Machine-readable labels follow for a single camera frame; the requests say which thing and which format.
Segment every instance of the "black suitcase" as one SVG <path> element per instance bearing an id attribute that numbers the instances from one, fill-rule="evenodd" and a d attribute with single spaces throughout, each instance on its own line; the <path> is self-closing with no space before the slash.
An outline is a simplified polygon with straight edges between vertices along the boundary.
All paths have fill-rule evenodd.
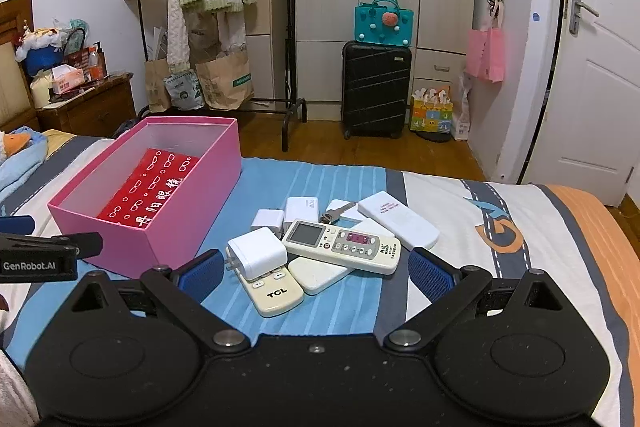
<path id="1" fill-rule="evenodd" d="M 342 49 L 344 137 L 402 134 L 411 77 L 411 50 L 347 42 Z"/>

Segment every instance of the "wooden headboard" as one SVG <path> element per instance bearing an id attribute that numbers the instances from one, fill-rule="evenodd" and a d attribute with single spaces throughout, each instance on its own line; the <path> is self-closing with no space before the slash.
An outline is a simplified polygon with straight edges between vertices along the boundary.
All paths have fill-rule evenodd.
<path id="1" fill-rule="evenodd" d="M 16 35 L 22 35 L 25 21 L 33 30 L 31 0 L 0 2 L 0 131 L 10 132 L 24 125 L 40 130 L 24 70 L 10 60 L 7 48 Z"/>

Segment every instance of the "pink pompom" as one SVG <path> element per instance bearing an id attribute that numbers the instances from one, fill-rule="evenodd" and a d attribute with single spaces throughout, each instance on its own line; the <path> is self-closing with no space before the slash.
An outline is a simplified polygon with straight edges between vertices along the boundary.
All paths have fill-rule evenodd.
<path id="1" fill-rule="evenodd" d="M 385 26 L 395 26 L 398 24 L 398 14 L 393 12 L 384 12 L 382 14 L 382 23 Z"/>

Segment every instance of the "wooden nightstand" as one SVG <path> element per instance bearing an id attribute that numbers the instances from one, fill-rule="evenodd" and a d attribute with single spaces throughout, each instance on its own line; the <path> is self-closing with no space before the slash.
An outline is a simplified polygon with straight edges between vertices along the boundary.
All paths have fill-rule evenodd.
<path id="1" fill-rule="evenodd" d="M 132 73 L 108 77 L 107 81 L 55 108 L 36 111 L 42 130 L 83 136 L 111 137 L 125 120 L 136 117 L 129 81 Z"/>

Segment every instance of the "remote control display screen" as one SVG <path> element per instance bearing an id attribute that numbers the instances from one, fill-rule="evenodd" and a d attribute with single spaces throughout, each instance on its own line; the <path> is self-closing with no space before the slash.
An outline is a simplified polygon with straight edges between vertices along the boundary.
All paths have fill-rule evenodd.
<path id="1" fill-rule="evenodd" d="M 367 235 L 360 235 L 359 233 L 350 233 L 347 236 L 347 241 L 353 241 L 354 243 L 361 243 L 363 245 L 368 245 L 369 237 Z"/>
<path id="2" fill-rule="evenodd" d="M 313 225 L 298 223 L 289 240 L 314 247 L 318 241 L 318 237 L 322 235 L 322 230 L 324 230 L 324 227 L 314 227 Z"/>

